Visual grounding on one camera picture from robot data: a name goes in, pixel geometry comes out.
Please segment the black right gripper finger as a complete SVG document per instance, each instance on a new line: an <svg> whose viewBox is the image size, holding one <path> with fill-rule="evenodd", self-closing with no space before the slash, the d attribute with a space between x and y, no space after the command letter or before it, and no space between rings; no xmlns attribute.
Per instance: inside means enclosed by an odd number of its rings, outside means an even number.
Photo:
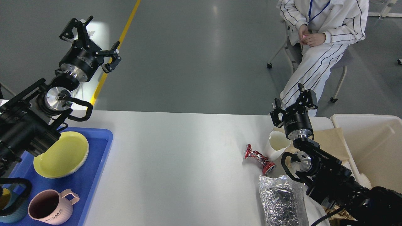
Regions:
<svg viewBox="0 0 402 226"><path fill-rule="evenodd" d="M282 128L284 127L283 123L283 114L286 113L286 110L284 108L284 104L279 98L274 99L273 103L273 110L270 112L270 117L272 120L272 123L275 127Z"/></svg>
<svg viewBox="0 0 402 226"><path fill-rule="evenodd" d="M295 103L291 105L291 112L295 114L307 114L310 110L318 109L316 93L311 89L306 89L302 83L298 83L300 92Z"/></svg>

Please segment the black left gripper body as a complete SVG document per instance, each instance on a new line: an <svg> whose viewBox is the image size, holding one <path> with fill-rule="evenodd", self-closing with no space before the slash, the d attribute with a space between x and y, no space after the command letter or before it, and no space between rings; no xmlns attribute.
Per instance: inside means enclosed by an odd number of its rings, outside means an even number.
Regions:
<svg viewBox="0 0 402 226"><path fill-rule="evenodd" d="M72 46L59 62L59 68L76 74L81 83L87 83L103 63L100 56Z"/></svg>

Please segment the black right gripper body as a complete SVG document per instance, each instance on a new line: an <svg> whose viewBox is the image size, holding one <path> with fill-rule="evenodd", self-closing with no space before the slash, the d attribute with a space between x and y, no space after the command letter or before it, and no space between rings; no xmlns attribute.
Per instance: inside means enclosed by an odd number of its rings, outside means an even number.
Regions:
<svg viewBox="0 0 402 226"><path fill-rule="evenodd" d="M299 137L313 136L313 128L307 111L284 112L282 123L288 140L293 141Z"/></svg>

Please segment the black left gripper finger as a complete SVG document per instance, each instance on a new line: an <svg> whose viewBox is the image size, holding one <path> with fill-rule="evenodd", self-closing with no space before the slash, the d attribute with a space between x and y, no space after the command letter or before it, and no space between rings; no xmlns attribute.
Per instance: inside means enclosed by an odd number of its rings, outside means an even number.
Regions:
<svg viewBox="0 0 402 226"><path fill-rule="evenodd" d="M93 16L89 16L87 20L78 20L72 18L62 33L59 35L61 40L71 43L69 52L73 50L85 50L88 52L93 52L94 42L89 38L86 26L92 21Z"/></svg>
<svg viewBox="0 0 402 226"><path fill-rule="evenodd" d="M102 68L104 73L111 73L122 58L119 56L119 49L121 42L117 41L113 44L110 50L101 50L98 48L94 51L94 57L97 61L97 65Z"/></svg>

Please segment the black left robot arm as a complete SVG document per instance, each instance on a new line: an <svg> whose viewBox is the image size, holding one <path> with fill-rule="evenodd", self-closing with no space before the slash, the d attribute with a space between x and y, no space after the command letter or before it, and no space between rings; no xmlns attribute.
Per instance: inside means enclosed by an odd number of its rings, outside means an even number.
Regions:
<svg viewBox="0 0 402 226"><path fill-rule="evenodd" d="M20 163L25 151L39 156L50 149L59 140L61 131L68 127L66 120L89 120L93 105L73 97L73 91L89 82L98 68L110 73L122 60L120 41L110 50L103 50L90 39L87 26L92 19L93 16L86 20L72 18L61 32L59 38L71 43L71 48L59 62L50 83L41 78L1 106L1 185L24 186L16 200L1 210L1 216L16 212L32 191L28 179L4 178L10 166Z"/></svg>

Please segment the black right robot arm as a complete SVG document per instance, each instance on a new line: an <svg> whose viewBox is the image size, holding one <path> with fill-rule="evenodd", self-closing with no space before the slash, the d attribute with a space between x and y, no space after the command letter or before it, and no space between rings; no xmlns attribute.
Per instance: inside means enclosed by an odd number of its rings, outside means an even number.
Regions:
<svg viewBox="0 0 402 226"><path fill-rule="evenodd" d="M281 165L287 176L307 186L306 194L317 203L332 209L326 216L316 220L314 226L333 215L346 210L353 220L340 220L341 226L400 226L402 223L401 194L375 186L368 189L352 176L342 161L320 148L312 140L313 128L307 112L318 108L316 94L298 83L300 92L294 104L283 109L276 98L270 116L274 126L284 128L286 138L297 149L295 153L284 152Z"/></svg>

